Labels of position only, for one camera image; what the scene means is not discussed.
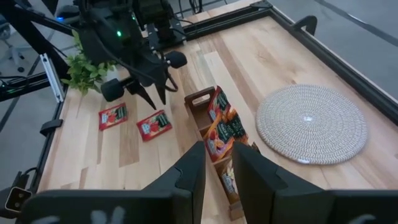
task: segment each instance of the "snack bag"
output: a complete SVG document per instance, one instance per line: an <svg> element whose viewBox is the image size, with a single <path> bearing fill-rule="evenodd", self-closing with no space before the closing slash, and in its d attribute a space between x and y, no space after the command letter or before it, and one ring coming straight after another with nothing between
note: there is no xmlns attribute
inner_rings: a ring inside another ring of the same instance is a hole
<svg viewBox="0 0 398 224"><path fill-rule="evenodd" d="M160 110L138 122L137 127L141 133L142 140L145 142L172 129L172 124L170 124L170 121L167 119L165 111Z"/></svg>
<svg viewBox="0 0 398 224"><path fill-rule="evenodd" d="M231 153L234 137L228 130L228 125L222 119L221 113L218 114L213 124L203 137L211 161L216 162Z"/></svg>
<svg viewBox="0 0 398 224"><path fill-rule="evenodd" d="M230 107L231 105L228 102L224 91L221 89L221 87L217 86L217 89L210 100L210 104L207 109L207 113L209 114L211 122L216 119L219 113L226 115Z"/></svg>
<svg viewBox="0 0 398 224"><path fill-rule="evenodd" d="M224 167L220 168L218 171L218 176L223 183L226 196L228 197L229 203L233 204L239 201L238 188L235 183L234 169L232 167L232 159L226 162Z"/></svg>
<svg viewBox="0 0 398 224"><path fill-rule="evenodd" d="M238 112L233 109L227 113L226 117L228 120L227 125L230 127L235 140L240 141L244 144L248 144L248 135L243 128L241 118L239 117Z"/></svg>
<svg viewBox="0 0 398 224"><path fill-rule="evenodd" d="M120 105L100 111L98 115L99 115L99 130L103 131L119 123L127 121L126 104L121 103Z"/></svg>

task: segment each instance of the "potted plant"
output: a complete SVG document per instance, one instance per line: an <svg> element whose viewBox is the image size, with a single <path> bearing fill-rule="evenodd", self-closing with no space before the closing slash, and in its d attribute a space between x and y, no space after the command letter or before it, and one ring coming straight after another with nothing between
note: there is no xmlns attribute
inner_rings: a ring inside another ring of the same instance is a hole
<svg viewBox="0 0 398 224"><path fill-rule="evenodd" d="M81 47L81 42L78 33L72 30L73 37L75 39L78 53L76 55L69 55L66 60L70 66L68 74L71 79L61 79L61 82L69 85L70 88L77 89L83 96L88 93L89 89L95 90L101 93L98 86L104 82L108 71L114 70L114 62L103 62L99 65L93 65L91 60L86 58Z"/></svg>

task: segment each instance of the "round woven trivet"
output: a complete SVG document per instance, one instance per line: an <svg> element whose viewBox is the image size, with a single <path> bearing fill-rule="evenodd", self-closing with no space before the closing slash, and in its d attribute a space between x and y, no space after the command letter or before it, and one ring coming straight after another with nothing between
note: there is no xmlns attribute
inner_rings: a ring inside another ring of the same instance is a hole
<svg viewBox="0 0 398 224"><path fill-rule="evenodd" d="M316 85L291 85L271 93L256 115L266 144L304 164L335 164L355 156L368 130L347 98Z"/></svg>

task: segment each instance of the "wooden tray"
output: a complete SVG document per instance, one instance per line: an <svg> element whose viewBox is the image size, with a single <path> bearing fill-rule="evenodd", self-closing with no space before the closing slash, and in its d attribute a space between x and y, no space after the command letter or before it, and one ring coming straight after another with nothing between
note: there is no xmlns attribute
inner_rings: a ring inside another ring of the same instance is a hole
<svg viewBox="0 0 398 224"><path fill-rule="evenodd" d="M209 127L211 126L211 121L207 114L207 108L209 106L211 97L214 95L214 93L215 93L215 88L209 87L202 91L193 93L185 97L185 104L188 106L188 113L190 116L193 116L193 119L195 120L198 127L198 134L201 137L203 137L207 133ZM222 194L225 195L225 200L229 205L228 208L229 217L231 221L233 221L244 216L242 204L240 201L233 204L229 203L229 200L227 199L226 193L224 191L223 184L221 183L220 178L218 177L217 174L217 170L223 167L224 164L229 162L230 160L231 156L228 156L222 158L219 161L212 162L210 159L210 155L206 153L206 162L211 164L211 166L208 167L210 167L211 169L210 172L212 173L212 175L216 177L214 178L214 181L216 182L216 185L218 186L220 192L222 192Z"/></svg>

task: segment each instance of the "orange snack bag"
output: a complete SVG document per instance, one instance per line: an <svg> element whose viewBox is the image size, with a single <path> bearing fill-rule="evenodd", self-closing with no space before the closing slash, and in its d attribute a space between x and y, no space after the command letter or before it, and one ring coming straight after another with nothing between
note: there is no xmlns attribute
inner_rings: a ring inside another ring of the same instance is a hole
<svg viewBox="0 0 398 224"><path fill-rule="evenodd" d="M218 176L223 184L226 196L228 197L229 203L233 204L238 202L238 188L235 183L234 169L232 167L232 159L229 162L225 162L223 167L217 170Z"/></svg>
<svg viewBox="0 0 398 224"><path fill-rule="evenodd" d="M229 129L232 131L235 140L240 141L244 144L248 144L248 135L243 128L241 118L238 115L238 112L235 109L228 111L227 115L227 125Z"/></svg>
<svg viewBox="0 0 398 224"><path fill-rule="evenodd" d="M219 113L226 115L230 107L231 104L228 102L224 91L221 89L221 87L217 86L217 89L212 96L207 109L207 113L209 114L211 121L215 121Z"/></svg>
<svg viewBox="0 0 398 224"><path fill-rule="evenodd" d="M203 137L211 161L216 162L231 153L234 137L228 129L222 114L218 114L213 124Z"/></svg>

